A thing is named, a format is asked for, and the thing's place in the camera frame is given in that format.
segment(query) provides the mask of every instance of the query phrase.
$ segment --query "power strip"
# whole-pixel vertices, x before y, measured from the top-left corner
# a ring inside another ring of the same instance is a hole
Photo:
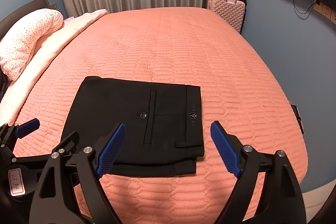
[[[336,24],[336,10],[331,9],[329,6],[321,2],[320,4],[314,4],[314,10],[331,20],[334,24]]]

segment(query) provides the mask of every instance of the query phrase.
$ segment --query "pink blanket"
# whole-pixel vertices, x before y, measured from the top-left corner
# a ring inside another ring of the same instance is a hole
[[[210,137],[218,120],[260,152],[284,150],[301,181],[307,171],[302,134],[279,84],[253,48],[215,13],[200,8],[157,8],[105,15],[68,44],[42,74],[17,123],[37,117],[40,129],[19,140],[17,156],[50,153],[85,76],[201,86],[205,156],[195,176],[100,180],[125,224],[213,223],[235,177]],[[246,217],[256,209],[259,176]],[[80,187],[76,196],[88,214]]]

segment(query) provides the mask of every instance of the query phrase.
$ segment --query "printed logo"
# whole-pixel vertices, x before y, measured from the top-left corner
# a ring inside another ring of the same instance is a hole
[[[196,119],[196,118],[197,118],[197,114],[196,114],[195,112],[191,112],[191,113],[189,114],[189,117],[190,117],[191,119]]]

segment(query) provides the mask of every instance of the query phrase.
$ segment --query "back pocket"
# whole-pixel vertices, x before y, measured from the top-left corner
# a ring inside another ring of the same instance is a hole
[[[148,119],[143,144],[151,144],[153,139],[153,125],[155,118],[156,90],[151,90],[149,99]]]

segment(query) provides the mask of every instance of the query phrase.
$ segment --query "polka dot pillow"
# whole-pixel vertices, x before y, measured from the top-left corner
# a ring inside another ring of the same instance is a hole
[[[33,57],[37,40],[56,32],[63,23],[59,11],[40,9],[18,20],[0,42],[0,66],[9,80],[17,80]]]

